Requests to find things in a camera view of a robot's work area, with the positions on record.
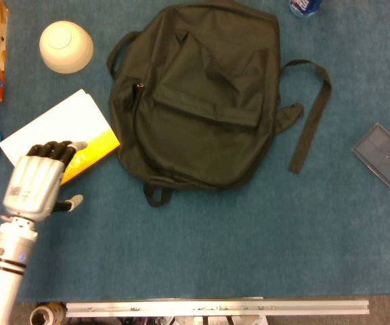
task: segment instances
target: gray plastic case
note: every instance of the gray plastic case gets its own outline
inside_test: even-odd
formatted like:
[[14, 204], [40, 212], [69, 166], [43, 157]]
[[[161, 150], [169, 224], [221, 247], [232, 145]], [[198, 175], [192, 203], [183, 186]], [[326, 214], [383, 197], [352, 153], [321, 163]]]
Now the gray plastic case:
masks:
[[354, 154], [390, 187], [390, 133], [378, 123], [353, 147]]

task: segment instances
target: robotic hand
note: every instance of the robotic hand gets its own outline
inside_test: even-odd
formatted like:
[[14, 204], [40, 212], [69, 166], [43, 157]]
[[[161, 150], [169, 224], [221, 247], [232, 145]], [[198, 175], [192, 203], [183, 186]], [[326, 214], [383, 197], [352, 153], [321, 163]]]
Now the robotic hand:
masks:
[[85, 142], [48, 142], [33, 146], [16, 165], [3, 200], [9, 217], [0, 226], [0, 325], [8, 325], [31, 249], [35, 223], [53, 211], [72, 211], [83, 197], [56, 202], [64, 170]]

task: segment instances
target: blue carpet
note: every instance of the blue carpet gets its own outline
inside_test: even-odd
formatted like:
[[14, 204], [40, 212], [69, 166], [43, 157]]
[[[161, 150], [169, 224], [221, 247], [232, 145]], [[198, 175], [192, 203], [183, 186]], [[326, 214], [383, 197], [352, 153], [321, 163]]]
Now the blue carpet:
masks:
[[[6, 2], [3, 137], [80, 88], [108, 118], [108, 53], [184, 1]], [[62, 189], [64, 198], [85, 196], [76, 212], [39, 224], [18, 300], [390, 294], [390, 189], [351, 153], [375, 122], [390, 130], [390, 1], [326, 0], [307, 20], [286, 0], [241, 2], [278, 16], [284, 63], [309, 58], [329, 70], [332, 99], [301, 174], [286, 168], [304, 119], [274, 140], [243, 188], [180, 192], [161, 209], [108, 156]], [[40, 34], [56, 20], [93, 38], [94, 57], [80, 73], [53, 73], [40, 57]], [[309, 67], [292, 70], [282, 105], [308, 109], [321, 80]], [[0, 214], [12, 168], [0, 151]]]

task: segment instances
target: floor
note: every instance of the floor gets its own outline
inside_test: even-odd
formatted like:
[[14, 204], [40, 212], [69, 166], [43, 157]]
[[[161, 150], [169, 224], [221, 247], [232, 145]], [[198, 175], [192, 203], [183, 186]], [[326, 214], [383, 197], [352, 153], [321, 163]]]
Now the floor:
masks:
[[[390, 296], [359, 297], [370, 301], [370, 315], [367, 316], [300, 316], [300, 317], [268, 317], [269, 325], [390, 325]], [[356, 297], [338, 297], [338, 299], [356, 299]], [[10, 325], [28, 325], [30, 312], [35, 305], [30, 303], [16, 304], [12, 312]], [[118, 324], [108, 319], [100, 324]]]

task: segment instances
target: backpack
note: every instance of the backpack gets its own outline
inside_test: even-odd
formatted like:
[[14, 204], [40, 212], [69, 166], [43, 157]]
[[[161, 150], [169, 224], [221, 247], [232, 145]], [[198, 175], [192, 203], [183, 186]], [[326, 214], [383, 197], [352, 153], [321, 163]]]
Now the backpack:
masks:
[[[125, 49], [121, 63], [118, 59]], [[118, 159], [145, 182], [153, 207], [172, 190], [225, 190], [246, 183], [273, 137], [303, 115], [301, 104], [277, 110], [279, 24], [275, 16], [232, 0], [163, 9], [141, 32], [130, 32], [108, 57], [114, 79], [111, 125]], [[324, 79], [289, 165], [307, 156], [331, 85]], [[156, 199], [156, 190], [161, 194]]]

